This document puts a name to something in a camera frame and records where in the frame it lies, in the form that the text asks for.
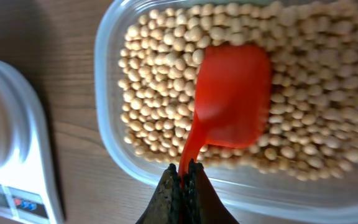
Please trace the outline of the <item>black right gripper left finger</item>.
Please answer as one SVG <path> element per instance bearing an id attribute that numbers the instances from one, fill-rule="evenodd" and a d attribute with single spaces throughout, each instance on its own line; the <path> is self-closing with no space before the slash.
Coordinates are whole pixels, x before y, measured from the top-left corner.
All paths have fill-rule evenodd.
<path id="1" fill-rule="evenodd" d="M 181 178 L 175 164 L 164 170 L 144 213 L 136 224 L 179 224 L 181 217 Z"/>

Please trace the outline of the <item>red plastic measuring scoop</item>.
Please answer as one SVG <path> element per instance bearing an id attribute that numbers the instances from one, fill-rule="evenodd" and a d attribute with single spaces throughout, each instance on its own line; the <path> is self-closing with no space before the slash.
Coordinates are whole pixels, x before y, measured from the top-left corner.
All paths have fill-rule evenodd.
<path id="1" fill-rule="evenodd" d="M 206 145 L 243 149 L 264 132 L 269 116 L 272 64 L 252 44 L 207 47 L 195 88 L 195 111 L 179 176 Z"/>

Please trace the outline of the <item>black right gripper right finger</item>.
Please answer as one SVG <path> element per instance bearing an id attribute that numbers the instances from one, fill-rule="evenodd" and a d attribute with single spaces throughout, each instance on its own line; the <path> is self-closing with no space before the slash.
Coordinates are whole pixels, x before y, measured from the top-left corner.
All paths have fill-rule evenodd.
<path id="1" fill-rule="evenodd" d="M 239 224 L 223 205 L 202 163 L 192 159 L 184 176 L 183 222 L 192 224 Z"/>

